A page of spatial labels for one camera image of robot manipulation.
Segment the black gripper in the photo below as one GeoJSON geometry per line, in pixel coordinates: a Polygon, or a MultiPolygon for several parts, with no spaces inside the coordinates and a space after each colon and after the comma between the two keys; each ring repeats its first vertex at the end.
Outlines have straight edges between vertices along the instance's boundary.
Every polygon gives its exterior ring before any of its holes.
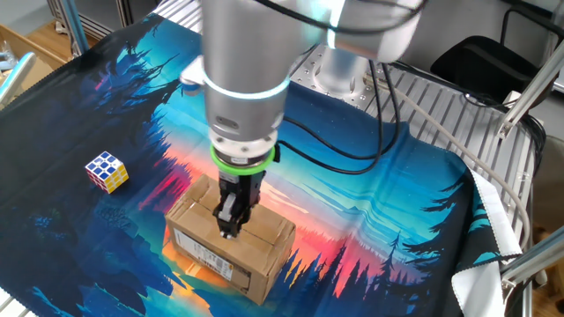
{"type": "Polygon", "coordinates": [[[251,210],[260,202],[260,187],[265,175],[265,171],[251,175],[219,172],[220,204],[213,215],[223,238],[236,238],[242,226],[250,220],[251,210]]]}

